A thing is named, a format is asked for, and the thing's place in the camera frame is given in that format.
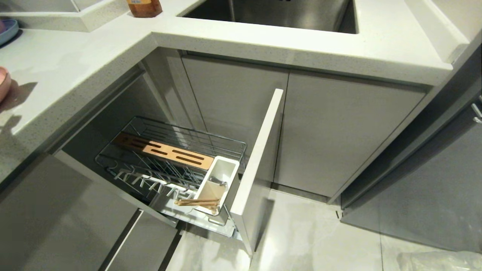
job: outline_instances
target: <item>pink bowl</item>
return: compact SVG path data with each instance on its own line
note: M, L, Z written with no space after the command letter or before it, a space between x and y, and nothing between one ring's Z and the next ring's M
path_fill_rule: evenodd
M10 90L11 84L12 78L10 77L10 73L4 67L0 67L0 103Z

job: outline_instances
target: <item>plastic bag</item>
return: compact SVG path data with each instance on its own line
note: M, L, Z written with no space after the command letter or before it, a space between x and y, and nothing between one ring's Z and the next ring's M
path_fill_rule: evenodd
M400 253L401 271L482 271L482 255L475 252Z

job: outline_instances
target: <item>gray cabinet door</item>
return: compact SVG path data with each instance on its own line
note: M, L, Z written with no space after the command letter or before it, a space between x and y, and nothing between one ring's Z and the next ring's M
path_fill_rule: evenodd
M183 63L207 131L245 142L249 157L274 89L286 89L288 71L198 56L184 56ZM278 135L280 124L281 117L273 124L273 132ZM265 152L276 157L277 149L276 138L268 143ZM260 176L272 181L275 164L275 159L265 163Z
M98 270L137 209L49 155L7 189L2 270Z
M175 228L142 211L108 270L159 270L176 233Z
M275 181L332 197L424 95L405 86L291 72Z

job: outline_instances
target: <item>drawer front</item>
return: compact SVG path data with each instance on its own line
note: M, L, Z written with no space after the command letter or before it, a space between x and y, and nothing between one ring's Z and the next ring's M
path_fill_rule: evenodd
M1 195L0 269L97 270L136 209L43 155Z
M157 271L176 233L138 209L99 270Z
M249 255L252 255L255 250L261 221L265 215L268 215L265 214L265 206L271 182L263 177L265 174L261 169L276 160L277 153L267 150L269 150L269 146L278 142L279 126L275 124L276 120L281 117L283 92L282 89L276 89L273 94L254 143L251 157L230 206L231 217Z

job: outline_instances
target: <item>gray refrigerator door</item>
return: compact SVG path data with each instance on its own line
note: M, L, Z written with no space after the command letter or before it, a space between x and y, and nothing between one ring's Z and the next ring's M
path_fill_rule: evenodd
M342 222L434 247L482 251L482 124L474 117L468 105L347 208Z

